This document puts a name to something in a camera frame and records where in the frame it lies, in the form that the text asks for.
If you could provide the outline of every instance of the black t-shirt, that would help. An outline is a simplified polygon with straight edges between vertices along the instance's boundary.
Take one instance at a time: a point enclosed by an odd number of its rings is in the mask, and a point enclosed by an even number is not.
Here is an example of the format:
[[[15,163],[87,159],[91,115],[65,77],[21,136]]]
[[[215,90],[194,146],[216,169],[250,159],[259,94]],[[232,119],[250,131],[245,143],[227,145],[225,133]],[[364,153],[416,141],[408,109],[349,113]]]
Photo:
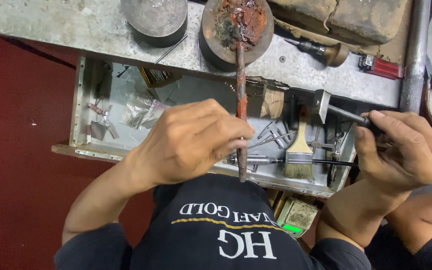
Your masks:
[[[365,252],[376,270],[432,269],[432,238],[412,255],[389,225],[378,229]]]
[[[163,196],[134,249],[120,224],[107,224],[65,243],[56,269],[371,269],[363,251],[341,239],[324,239],[304,254],[250,181],[206,174],[174,193]]]

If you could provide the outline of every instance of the paintbrush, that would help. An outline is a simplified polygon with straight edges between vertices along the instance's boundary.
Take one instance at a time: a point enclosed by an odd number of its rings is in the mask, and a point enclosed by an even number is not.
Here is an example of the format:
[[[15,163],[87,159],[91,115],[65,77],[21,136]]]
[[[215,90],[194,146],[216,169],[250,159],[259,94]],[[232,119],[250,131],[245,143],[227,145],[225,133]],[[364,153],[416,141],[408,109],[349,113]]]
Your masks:
[[[313,178],[313,151],[309,148],[304,138],[308,110],[305,105],[299,111],[299,126],[296,140],[286,150],[286,164],[283,174],[288,178],[311,179]]]

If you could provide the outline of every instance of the black cable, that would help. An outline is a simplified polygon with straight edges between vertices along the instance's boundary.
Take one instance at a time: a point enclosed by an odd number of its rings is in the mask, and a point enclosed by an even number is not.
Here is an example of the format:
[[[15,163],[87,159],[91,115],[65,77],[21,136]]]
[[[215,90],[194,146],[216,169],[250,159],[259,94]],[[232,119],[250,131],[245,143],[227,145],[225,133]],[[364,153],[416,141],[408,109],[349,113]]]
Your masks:
[[[16,47],[18,47],[18,48],[20,48],[22,50],[25,50],[26,52],[31,52],[31,53],[33,53],[33,54],[35,54],[37,56],[45,58],[46,60],[53,61],[55,63],[61,64],[63,66],[67,66],[67,67],[69,67],[69,68],[71,68],[73,70],[76,70],[76,66],[75,65],[73,65],[71,63],[68,63],[68,62],[66,62],[63,59],[59,59],[59,58],[57,58],[55,56],[52,56],[49,53],[43,52],[43,51],[41,51],[41,50],[39,50],[39,49],[37,49],[37,48],[35,48],[33,46],[29,46],[26,43],[24,43],[23,41],[20,41],[20,40],[14,39],[14,38],[3,37],[3,36],[1,38],[3,40],[5,40],[6,42],[10,43],[10,44],[12,44],[12,45],[14,45],[14,46],[16,46]]]
[[[356,163],[346,162],[346,161],[333,161],[326,159],[313,159],[313,163],[324,163],[324,164],[333,164],[333,165],[341,165],[341,166],[349,166],[349,167],[358,167]]]

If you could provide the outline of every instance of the red wall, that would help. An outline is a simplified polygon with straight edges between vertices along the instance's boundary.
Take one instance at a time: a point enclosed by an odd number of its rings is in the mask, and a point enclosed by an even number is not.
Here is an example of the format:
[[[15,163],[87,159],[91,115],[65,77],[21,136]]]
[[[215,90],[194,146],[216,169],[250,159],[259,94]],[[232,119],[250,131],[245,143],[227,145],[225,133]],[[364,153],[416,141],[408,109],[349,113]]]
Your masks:
[[[75,54],[36,46],[76,63]],[[74,83],[75,70],[0,38],[0,269],[54,268],[69,207],[112,166],[51,152],[52,144],[69,138]],[[123,211],[132,244],[146,230],[151,210],[145,192]]]

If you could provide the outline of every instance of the wooden brush handle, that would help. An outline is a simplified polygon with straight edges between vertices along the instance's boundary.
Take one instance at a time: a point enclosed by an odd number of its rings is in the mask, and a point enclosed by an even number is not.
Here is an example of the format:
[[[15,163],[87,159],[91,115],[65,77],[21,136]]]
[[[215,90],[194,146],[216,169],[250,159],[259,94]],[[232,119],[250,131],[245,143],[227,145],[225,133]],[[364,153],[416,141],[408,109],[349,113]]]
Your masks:
[[[299,126],[297,128],[297,137],[293,145],[287,150],[287,152],[298,152],[298,153],[312,153],[306,143],[304,134],[306,133],[306,124],[308,123],[308,109],[305,105],[301,106],[299,110]]]

